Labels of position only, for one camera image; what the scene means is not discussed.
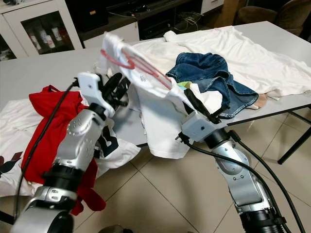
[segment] white cloth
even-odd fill
[[[9,101],[0,112],[0,157],[4,159],[5,166],[12,162],[15,153],[22,152],[9,171],[0,173],[0,197],[15,195],[25,149],[42,118],[28,99]],[[20,194],[34,193],[35,188],[24,178]]]
[[[144,60],[144,64],[151,64],[148,58],[111,33],[104,34],[102,48],[110,57],[122,64],[128,64],[122,50],[141,58]],[[113,73],[121,72],[130,80],[131,85],[135,86],[140,102],[140,106],[135,109],[141,110],[151,153],[164,158],[178,159],[184,157],[189,147],[180,141],[176,141],[175,138],[181,132],[181,121],[187,115],[183,102],[190,108],[193,106],[176,81],[169,78],[168,83],[171,89],[167,89],[151,74],[143,72],[141,69],[127,69],[115,65],[104,56],[99,59],[98,66],[106,72],[109,69]]]
[[[9,101],[0,112],[0,161],[4,161],[5,170],[8,170],[7,167],[10,163],[13,164],[11,161],[13,155],[22,152],[14,166],[4,173],[0,173],[0,197],[16,194],[24,152],[42,118],[28,99]],[[101,153],[100,158],[95,159],[98,166],[97,178],[110,168],[124,165],[140,151],[140,148],[134,144],[116,138],[116,134],[112,130],[113,120],[106,119],[105,123],[109,129],[108,135],[102,135],[106,147],[112,146],[113,140],[111,139],[116,139],[117,145],[106,157],[103,157],[103,153]],[[32,196],[40,186],[41,184],[27,182],[24,178],[20,194]]]
[[[286,96],[311,90],[311,68],[288,56],[255,44],[232,26],[193,33],[164,34],[134,47],[163,73],[175,66],[181,52],[215,53],[225,58],[234,80],[259,94]]]
[[[164,35],[164,39],[131,47],[117,36],[106,33],[102,48],[113,59],[128,64],[128,59],[122,53],[125,48],[131,55],[142,58],[163,74],[175,66],[176,58],[182,52],[216,53],[225,58],[234,80],[259,94],[285,96],[311,90],[310,67],[287,56],[267,51],[232,26],[179,35],[170,31]],[[185,113],[181,104],[182,100],[186,100],[176,82],[171,79],[172,89],[168,91],[141,69],[120,67],[107,61],[104,56],[100,57],[98,64],[106,73],[108,69],[112,69],[113,73],[121,72],[136,86],[140,107],[135,106],[135,110],[140,109],[142,112],[151,153],[159,157],[182,158],[188,148],[174,138],[180,132]],[[208,98],[197,92],[195,94],[211,112],[212,109],[219,109],[221,95],[214,93],[213,98]]]

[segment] brown chair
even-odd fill
[[[300,35],[310,12],[311,0],[291,0],[278,12],[257,6],[246,6],[238,11],[235,25],[269,21],[295,35]]]

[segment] tile floor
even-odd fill
[[[311,111],[297,113],[311,120]],[[279,176],[311,233],[311,138],[283,165],[280,158],[309,125],[289,114],[231,127]],[[291,211],[270,175],[252,164],[267,181],[292,233],[299,232]],[[240,218],[214,159],[190,150],[181,160],[153,157],[147,148],[130,163],[108,171],[95,190],[107,201],[102,212],[87,207],[75,217],[75,233],[97,233],[121,224],[134,233],[242,233]],[[11,208],[7,198],[4,207]],[[9,226],[0,223],[0,232]]]

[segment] white table top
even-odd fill
[[[269,22],[239,25],[236,29],[270,51],[283,53],[311,66],[311,44]],[[49,84],[65,90],[77,73],[93,70],[99,54],[99,48],[90,48],[0,62],[0,109],[9,100],[25,99],[29,93],[39,92]],[[310,104],[311,94],[291,95],[279,101],[268,100],[262,109],[245,109],[235,118],[223,121],[234,124]],[[118,137],[136,145],[146,143],[138,112],[122,108],[114,120]]]

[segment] blue jeans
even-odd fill
[[[199,86],[201,93],[219,91],[223,96],[221,118],[233,118],[245,107],[252,105],[258,94],[233,80],[225,59],[217,54],[181,53],[176,65],[168,73],[178,83],[191,81]]]

